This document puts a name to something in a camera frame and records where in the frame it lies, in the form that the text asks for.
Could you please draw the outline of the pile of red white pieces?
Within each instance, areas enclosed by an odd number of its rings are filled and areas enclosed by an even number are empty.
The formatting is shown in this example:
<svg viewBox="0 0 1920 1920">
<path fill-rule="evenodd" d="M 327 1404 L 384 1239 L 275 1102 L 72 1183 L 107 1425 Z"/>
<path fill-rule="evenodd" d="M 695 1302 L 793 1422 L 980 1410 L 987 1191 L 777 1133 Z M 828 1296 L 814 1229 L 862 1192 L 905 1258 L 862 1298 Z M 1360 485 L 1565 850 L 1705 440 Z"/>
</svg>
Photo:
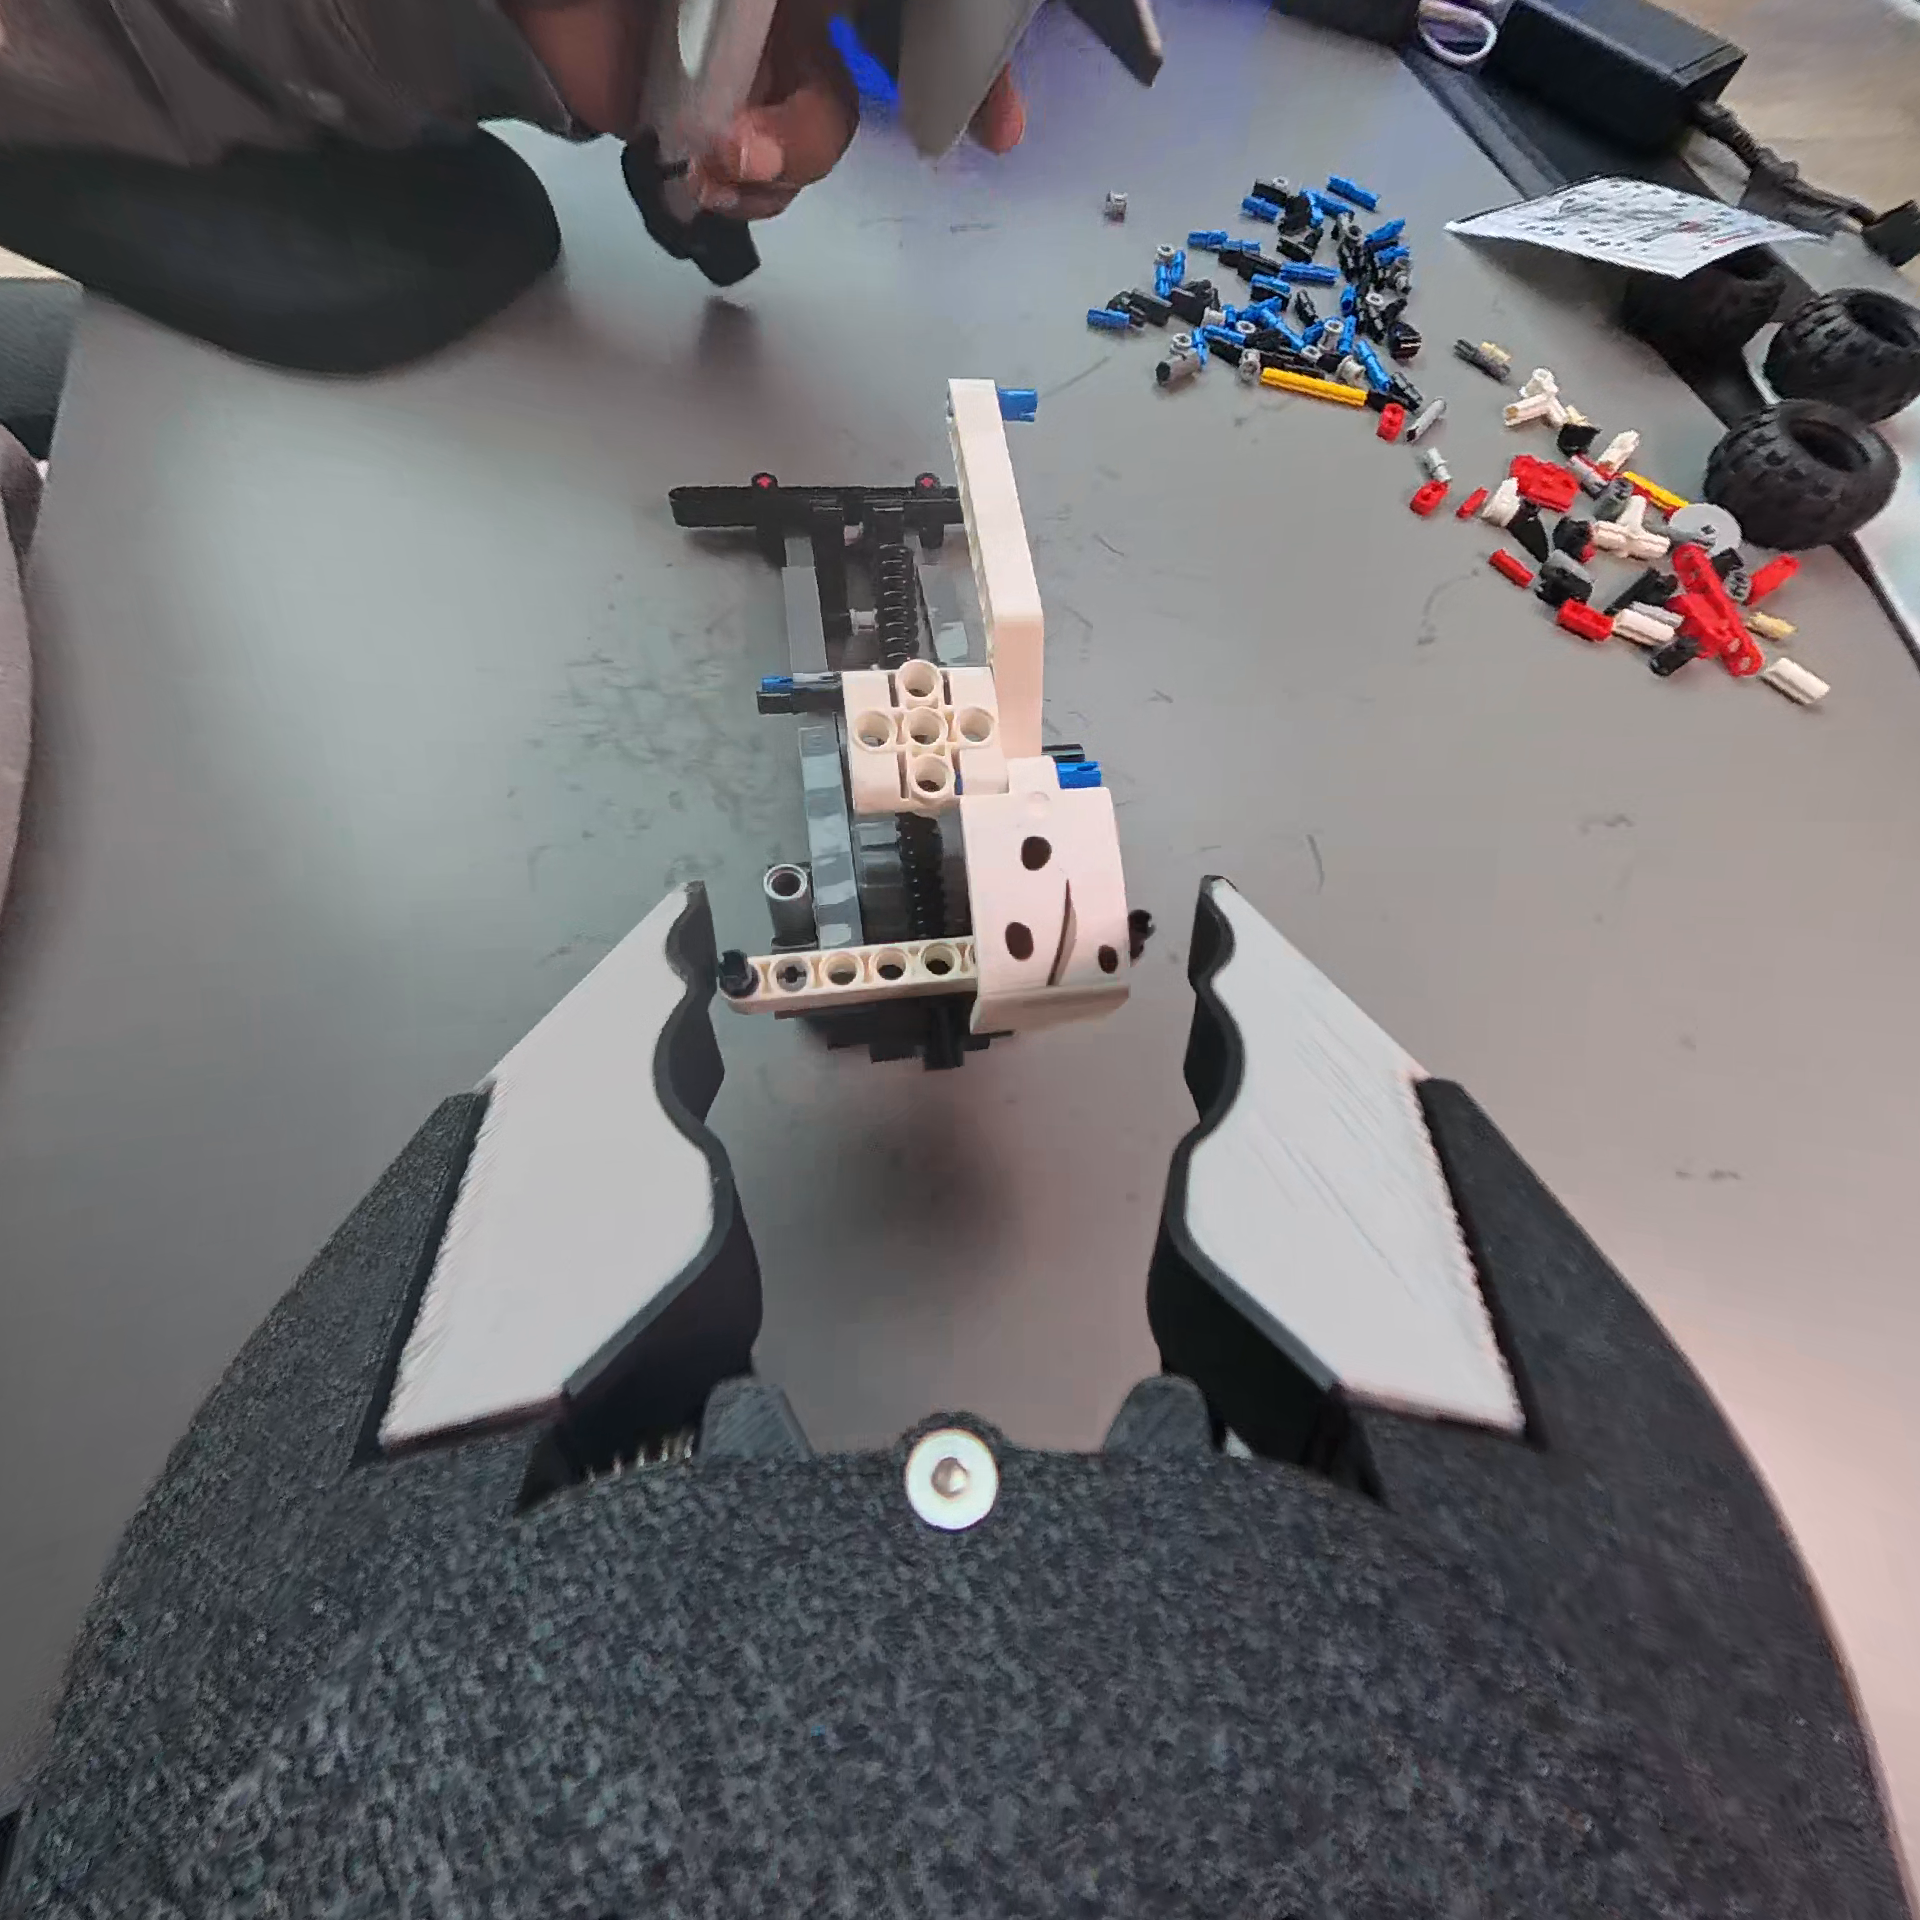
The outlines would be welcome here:
<svg viewBox="0 0 1920 1920">
<path fill-rule="evenodd" d="M 1440 399 L 1419 414 L 1381 412 L 1381 438 L 1419 453 L 1423 477 L 1408 510 L 1416 518 L 1451 512 L 1487 534 L 1480 564 L 1542 608 L 1558 633 L 1623 644 L 1660 681 L 1713 665 L 1804 710 L 1831 700 L 1831 686 L 1791 653 L 1793 625 L 1765 609 L 1800 568 L 1798 557 L 1783 550 L 1752 561 L 1728 510 L 1640 474 L 1640 434 L 1605 438 L 1557 372 L 1528 370 L 1504 399 L 1508 434 L 1542 430 L 1551 442 L 1515 450 L 1491 487 L 1456 490 L 1432 442 L 1440 420 Z"/>
</svg>

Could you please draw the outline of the person's left forearm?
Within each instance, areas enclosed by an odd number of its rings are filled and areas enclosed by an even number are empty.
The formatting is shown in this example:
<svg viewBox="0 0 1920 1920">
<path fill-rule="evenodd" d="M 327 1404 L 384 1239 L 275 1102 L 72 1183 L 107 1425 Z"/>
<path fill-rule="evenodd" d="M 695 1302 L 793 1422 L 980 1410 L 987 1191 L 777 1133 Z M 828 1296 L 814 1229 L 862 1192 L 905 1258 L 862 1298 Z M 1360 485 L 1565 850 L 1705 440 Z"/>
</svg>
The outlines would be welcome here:
<svg viewBox="0 0 1920 1920">
<path fill-rule="evenodd" d="M 585 125 L 489 2 L 4 2 L 3 141 L 183 167 Z"/>
</svg>

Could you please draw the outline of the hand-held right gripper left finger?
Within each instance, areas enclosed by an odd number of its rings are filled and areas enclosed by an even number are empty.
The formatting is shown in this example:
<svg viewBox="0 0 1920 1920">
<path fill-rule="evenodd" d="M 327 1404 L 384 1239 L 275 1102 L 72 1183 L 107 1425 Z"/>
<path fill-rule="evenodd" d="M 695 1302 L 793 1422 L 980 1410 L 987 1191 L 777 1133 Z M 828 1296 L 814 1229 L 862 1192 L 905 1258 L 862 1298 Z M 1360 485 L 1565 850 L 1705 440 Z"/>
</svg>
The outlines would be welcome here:
<svg viewBox="0 0 1920 1920">
<path fill-rule="evenodd" d="M 375 1396 L 375 1455 L 521 1433 L 536 1503 L 692 1452 L 751 1368 L 761 1262 L 729 1152 L 707 889 L 671 892 L 476 1090 Z"/>
</svg>

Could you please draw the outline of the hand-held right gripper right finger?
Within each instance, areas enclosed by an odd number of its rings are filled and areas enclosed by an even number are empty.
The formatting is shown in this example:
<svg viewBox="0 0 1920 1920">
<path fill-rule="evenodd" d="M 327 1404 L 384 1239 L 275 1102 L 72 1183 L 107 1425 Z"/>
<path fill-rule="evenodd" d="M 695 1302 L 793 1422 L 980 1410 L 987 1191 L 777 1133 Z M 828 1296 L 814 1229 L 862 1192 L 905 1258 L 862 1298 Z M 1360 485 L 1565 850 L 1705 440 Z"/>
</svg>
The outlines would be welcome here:
<svg viewBox="0 0 1920 1920">
<path fill-rule="evenodd" d="M 1428 1069 L 1227 874 L 1197 885 L 1185 986 L 1191 1114 L 1145 1316 L 1206 1447 L 1368 1497 L 1368 1415 L 1523 1447 L 1524 1376 L 1432 1138 Z"/>
</svg>

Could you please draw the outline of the printed sticker sheet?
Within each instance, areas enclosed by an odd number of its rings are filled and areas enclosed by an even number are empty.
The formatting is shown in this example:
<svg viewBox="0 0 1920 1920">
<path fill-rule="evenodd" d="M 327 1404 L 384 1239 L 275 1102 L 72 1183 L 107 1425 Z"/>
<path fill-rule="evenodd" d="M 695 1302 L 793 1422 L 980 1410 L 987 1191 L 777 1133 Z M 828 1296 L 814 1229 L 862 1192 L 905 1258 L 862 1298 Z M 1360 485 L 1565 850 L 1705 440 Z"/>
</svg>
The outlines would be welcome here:
<svg viewBox="0 0 1920 1920">
<path fill-rule="evenodd" d="M 1447 223 L 1451 234 L 1683 278 L 1741 250 L 1812 244 L 1817 233 L 1639 178 L 1591 178 Z"/>
</svg>

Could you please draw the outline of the pile of blue black pins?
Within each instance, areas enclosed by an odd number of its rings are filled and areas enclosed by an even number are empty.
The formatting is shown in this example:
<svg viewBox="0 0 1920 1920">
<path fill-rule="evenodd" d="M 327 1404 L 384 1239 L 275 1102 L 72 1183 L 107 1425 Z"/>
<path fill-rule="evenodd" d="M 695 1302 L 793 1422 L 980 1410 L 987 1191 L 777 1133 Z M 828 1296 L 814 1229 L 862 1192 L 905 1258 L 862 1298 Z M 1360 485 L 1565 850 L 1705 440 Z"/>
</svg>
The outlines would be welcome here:
<svg viewBox="0 0 1920 1920">
<path fill-rule="evenodd" d="M 1405 220 L 1348 175 L 1257 175 L 1237 220 L 1156 244 L 1145 285 L 1094 302 L 1087 330 L 1143 336 L 1165 393 L 1224 367 L 1245 388 L 1365 412 L 1381 440 L 1425 438 L 1447 402 L 1414 378 L 1425 343 Z"/>
</svg>

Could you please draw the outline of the partly built toy truck chassis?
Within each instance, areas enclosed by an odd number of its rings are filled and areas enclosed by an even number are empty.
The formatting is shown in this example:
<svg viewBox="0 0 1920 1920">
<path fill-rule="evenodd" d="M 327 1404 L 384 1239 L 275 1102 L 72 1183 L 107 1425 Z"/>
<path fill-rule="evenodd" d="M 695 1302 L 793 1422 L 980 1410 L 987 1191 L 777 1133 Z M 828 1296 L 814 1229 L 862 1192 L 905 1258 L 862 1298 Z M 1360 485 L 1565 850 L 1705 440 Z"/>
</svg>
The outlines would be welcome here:
<svg viewBox="0 0 1920 1920">
<path fill-rule="evenodd" d="M 1112 793 L 1047 743 L 1044 614 L 1009 423 L 1030 391 L 947 388 L 953 479 L 675 487 L 687 534 L 780 566 L 785 670 L 756 708 L 798 726 L 807 850 L 767 866 L 763 952 L 720 998 L 876 1061 L 959 1064 L 1123 1008 L 1152 918 L 1129 905 Z"/>
</svg>

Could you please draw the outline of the black rubber toy tyre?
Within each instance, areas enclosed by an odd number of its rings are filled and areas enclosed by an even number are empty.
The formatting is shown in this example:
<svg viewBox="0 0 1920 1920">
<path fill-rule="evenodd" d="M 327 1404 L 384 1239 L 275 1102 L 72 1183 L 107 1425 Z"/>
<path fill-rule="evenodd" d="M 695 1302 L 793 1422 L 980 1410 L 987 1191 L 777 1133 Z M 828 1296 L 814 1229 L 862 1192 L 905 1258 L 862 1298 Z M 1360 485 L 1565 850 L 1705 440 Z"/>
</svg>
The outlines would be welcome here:
<svg viewBox="0 0 1920 1920">
<path fill-rule="evenodd" d="M 1774 322 L 1787 292 L 1775 254 L 1751 247 L 1685 276 L 1632 271 L 1623 284 L 1623 329 L 1675 365 L 1713 365 Z"/>
<path fill-rule="evenodd" d="M 1873 425 L 1825 399 L 1777 399 L 1725 432 L 1700 493 L 1740 520 L 1747 541 L 1808 553 L 1856 537 L 1899 477 Z"/>
<path fill-rule="evenodd" d="M 1817 295 L 1775 329 L 1761 374 L 1777 397 L 1883 423 L 1917 397 L 1917 310 L 1867 287 Z"/>
</svg>

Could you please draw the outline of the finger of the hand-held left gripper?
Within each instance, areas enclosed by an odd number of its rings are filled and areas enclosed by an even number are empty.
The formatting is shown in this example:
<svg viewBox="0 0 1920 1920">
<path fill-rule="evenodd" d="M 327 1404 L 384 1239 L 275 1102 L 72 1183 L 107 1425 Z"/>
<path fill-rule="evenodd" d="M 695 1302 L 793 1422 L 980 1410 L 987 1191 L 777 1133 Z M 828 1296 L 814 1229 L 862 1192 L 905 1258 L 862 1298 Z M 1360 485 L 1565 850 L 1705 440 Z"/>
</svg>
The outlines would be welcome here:
<svg viewBox="0 0 1920 1920">
<path fill-rule="evenodd" d="M 1069 0 L 1069 13 L 1141 86 L 1152 86 L 1163 69 L 1159 13 L 1148 0 Z"/>
<path fill-rule="evenodd" d="M 943 157 L 1012 62 L 1039 2 L 903 2 L 899 117 L 923 157 Z"/>
</svg>

